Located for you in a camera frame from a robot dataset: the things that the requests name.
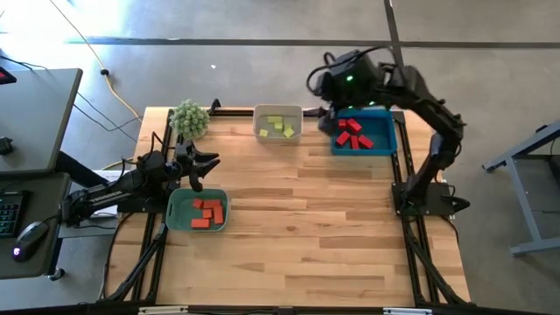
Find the potted plant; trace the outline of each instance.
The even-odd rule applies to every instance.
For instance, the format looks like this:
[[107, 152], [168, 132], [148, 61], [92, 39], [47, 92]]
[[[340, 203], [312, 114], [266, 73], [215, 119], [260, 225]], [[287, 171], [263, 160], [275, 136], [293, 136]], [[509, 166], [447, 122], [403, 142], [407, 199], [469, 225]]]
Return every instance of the potted plant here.
[[181, 102], [173, 110], [169, 125], [185, 139], [198, 139], [207, 132], [210, 115], [192, 100]]

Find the concrete floor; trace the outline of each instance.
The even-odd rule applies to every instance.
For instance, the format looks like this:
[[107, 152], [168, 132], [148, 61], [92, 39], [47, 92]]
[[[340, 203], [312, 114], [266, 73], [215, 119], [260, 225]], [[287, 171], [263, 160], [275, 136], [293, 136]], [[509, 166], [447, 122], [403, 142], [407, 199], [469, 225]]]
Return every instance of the concrete floor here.
[[[29, 2], [0, 0], [0, 14], [5, 10], [0, 17], [0, 32], [9, 33], [0, 35], [3, 53], [47, 67], [82, 68], [80, 91], [116, 123], [132, 118], [107, 90], [91, 52], [84, 45], [61, 44], [63, 38], [75, 36], [74, 31], [48, 2], [34, 2], [33, 9], [25, 6]], [[390, 39], [382, 0], [57, 3], [90, 36]], [[401, 40], [560, 41], [556, 18], [560, 3], [555, 0], [393, 0], [392, 4]], [[320, 102], [305, 90], [306, 75], [321, 64], [324, 51], [340, 54], [352, 49], [189, 45], [94, 48], [116, 77], [115, 88], [140, 113], [147, 106], [175, 106], [186, 98], [209, 103], [218, 97], [227, 106], [264, 102], [317, 106]], [[485, 174], [480, 165], [559, 117], [560, 51], [407, 48], [402, 55], [405, 63], [422, 71], [431, 92], [445, 98], [450, 109], [461, 113], [468, 123], [463, 153], [445, 177], [457, 187], [458, 196], [472, 202], [456, 221], [472, 301], [491, 307], [558, 313], [560, 250], [523, 258], [510, 256], [508, 247], [528, 241], [529, 232], [508, 173], [498, 170]], [[377, 58], [388, 60], [383, 53]], [[17, 68], [5, 63], [0, 66]], [[76, 104], [95, 115], [83, 101]], [[139, 126], [132, 123], [125, 129], [137, 135]], [[108, 135], [79, 112], [72, 113], [63, 143], [67, 153], [94, 169], [120, 156], [130, 157], [134, 147], [127, 137], [118, 132]], [[59, 265], [68, 275], [56, 283], [43, 277], [2, 281], [0, 309], [94, 301], [108, 245], [107, 237], [65, 241]]]

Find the wood plank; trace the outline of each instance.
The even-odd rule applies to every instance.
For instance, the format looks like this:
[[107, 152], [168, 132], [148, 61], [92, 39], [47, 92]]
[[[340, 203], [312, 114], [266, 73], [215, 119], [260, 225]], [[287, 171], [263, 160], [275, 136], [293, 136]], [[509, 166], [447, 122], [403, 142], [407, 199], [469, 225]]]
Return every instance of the wood plank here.
[[[163, 135], [167, 110], [146, 109], [135, 156], [149, 151], [152, 131]], [[405, 116], [418, 168], [431, 130], [415, 114]], [[220, 153], [221, 163], [202, 181], [227, 191], [228, 223], [219, 233], [169, 232], [159, 304], [413, 305], [403, 230], [389, 189], [390, 158], [334, 157], [315, 119], [305, 119], [303, 127], [299, 145], [264, 144], [253, 136], [251, 117], [211, 118], [196, 144]], [[401, 146], [398, 153], [406, 179]], [[108, 291], [136, 263], [145, 220], [138, 213], [121, 228]], [[436, 217], [426, 218], [426, 227], [434, 263], [468, 299], [453, 230]], [[419, 271], [427, 297], [421, 265]]]

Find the gray metal frame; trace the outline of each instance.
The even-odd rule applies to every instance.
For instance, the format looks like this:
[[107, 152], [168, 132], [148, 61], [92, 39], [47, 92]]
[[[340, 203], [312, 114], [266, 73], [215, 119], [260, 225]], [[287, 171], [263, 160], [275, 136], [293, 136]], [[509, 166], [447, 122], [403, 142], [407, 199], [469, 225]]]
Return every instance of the gray metal frame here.
[[550, 155], [529, 156], [529, 153], [549, 143], [550, 141], [560, 137], [560, 120], [553, 122], [545, 128], [538, 130], [533, 136], [524, 142], [516, 145], [511, 150], [498, 156], [497, 158], [486, 162], [482, 168], [487, 172], [493, 172], [500, 166], [507, 166], [511, 175], [512, 183], [514, 185], [515, 194], [521, 204], [521, 209], [527, 222], [528, 230], [531, 234], [533, 241], [524, 242], [510, 248], [513, 256], [519, 256], [527, 253], [533, 253], [546, 249], [560, 249], [560, 237], [543, 239], [536, 225], [536, 220], [533, 215], [533, 209], [529, 200], [529, 189], [527, 183], [524, 184], [522, 176], [518, 170], [518, 161], [523, 159], [537, 159], [537, 158], [550, 158]]

